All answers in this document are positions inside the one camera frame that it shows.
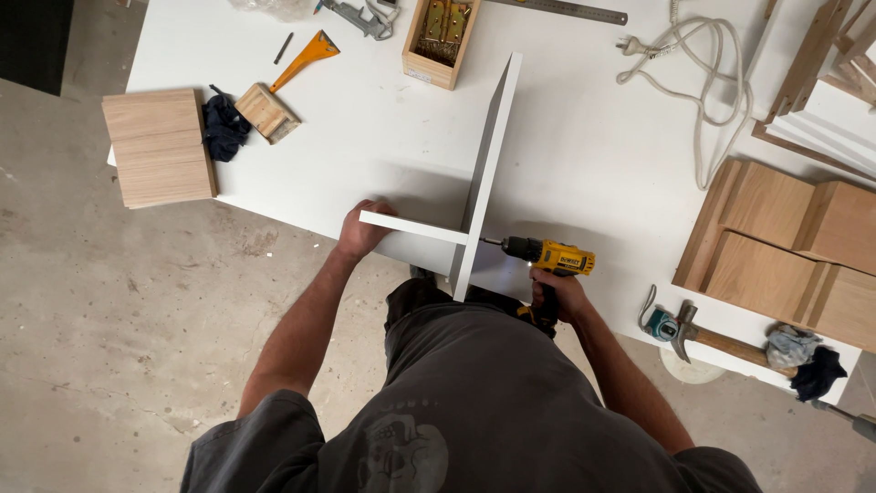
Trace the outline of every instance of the steel ruler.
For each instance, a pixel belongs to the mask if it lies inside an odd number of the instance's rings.
[[[587,18],[609,24],[626,25],[626,13],[588,7],[587,5],[571,4],[562,0],[488,0],[496,4],[515,5],[535,11],[545,11],[574,18]]]

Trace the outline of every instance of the concrete floor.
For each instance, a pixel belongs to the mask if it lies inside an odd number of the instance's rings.
[[[217,201],[122,206],[100,102],[124,92],[145,8],[76,2],[61,98],[0,80],[3,492],[178,489],[189,443],[235,416],[334,245]],[[327,438],[380,388],[381,300],[406,275],[378,255],[353,275],[311,396]],[[764,491],[876,491],[876,445],[841,419],[742,375],[680,383],[621,339],[696,443],[738,454]],[[589,373],[568,327],[557,344]],[[876,415],[874,385],[865,354],[842,406]]]

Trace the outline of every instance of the cordless drill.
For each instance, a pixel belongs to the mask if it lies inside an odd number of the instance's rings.
[[[590,275],[597,257],[591,252],[579,250],[577,246],[565,245],[552,239],[521,238],[509,236],[498,239],[481,238],[481,241],[502,246],[509,257],[517,257],[529,262],[531,267],[540,268],[560,277],[569,275]],[[542,284],[545,301],[539,308],[521,306],[517,317],[542,329],[554,330],[560,303],[552,286]]]

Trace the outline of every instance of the man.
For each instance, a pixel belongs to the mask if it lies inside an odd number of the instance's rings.
[[[545,333],[434,280],[389,297],[384,388],[328,442],[307,393],[353,268],[390,231],[359,222],[363,201],[310,286],[265,343],[236,421],[193,445],[181,491],[760,491],[735,455],[695,447],[632,363],[581,284],[553,286],[603,392]]]

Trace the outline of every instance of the power cord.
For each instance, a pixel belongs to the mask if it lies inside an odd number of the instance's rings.
[[[667,96],[677,97],[679,99],[684,99],[696,104],[696,126],[694,127],[694,174],[696,178],[696,186],[700,190],[707,190],[709,189],[712,180],[715,178],[715,173],[717,172],[718,167],[722,162],[724,162],[725,159],[727,159],[727,154],[730,153],[731,149],[733,148],[733,144],[736,143],[737,137],[742,132],[742,128],[745,126],[748,118],[750,118],[752,115],[752,88],[744,79],[745,74],[742,69],[742,43],[739,41],[739,35],[736,33],[736,29],[733,27],[733,25],[722,18],[692,18],[679,23],[678,7],[680,1],[681,0],[672,0],[669,10],[669,24],[671,24],[671,26],[660,36],[654,46],[643,45],[635,36],[631,36],[628,39],[622,39],[621,42],[616,45],[616,47],[622,48],[624,50],[623,53],[626,56],[634,54],[643,55],[642,58],[630,70],[618,74],[616,80],[618,84],[626,84],[635,75],[641,75],[642,77],[645,77],[645,79],[649,81],[651,85],[653,85],[658,91],[662,92],[663,94]],[[689,25],[697,26],[694,27],[690,32],[682,36],[682,28]],[[696,54],[690,51],[690,48],[687,45],[688,38],[700,32],[706,27],[710,27],[717,35],[717,55],[715,56],[715,62],[712,65],[708,65],[704,61],[700,60],[700,58],[697,57]],[[735,76],[724,75],[718,72],[718,67],[720,67],[721,65],[721,57],[724,55],[724,31],[721,29],[721,27],[723,27],[727,30],[727,32],[730,33],[730,36],[733,40],[733,47],[736,50]],[[688,57],[690,57],[690,59],[693,60],[694,63],[696,63],[696,65],[705,70],[708,74],[708,76],[706,77],[706,82],[703,85],[703,92],[700,94],[699,97],[666,89],[665,87],[661,86],[657,81],[655,81],[654,78],[650,76],[647,72],[642,70],[642,68],[648,61],[669,54],[679,46],[682,48],[682,50],[684,50],[684,53],[686,53]],[[736,98],[733,101],[733,113],[724,121],[716,121],[714,118],[710,117],[706,113],[705,109],[705,98],[709,94],[712,83],[715,81],[716,78],[736,85]],[[721,154],[721,157],[717,160],[717,162],[709,165],[705,170],[703,170],[703,122],[716,127],[729,125],[730,122],[736,119],[739,112],[741,111],[743,101],[745,101],[745,113],[742,121],[739,123],[739,127],[733,133],[733,136],[727,143],[727,147],[724,149],[724,152]]]

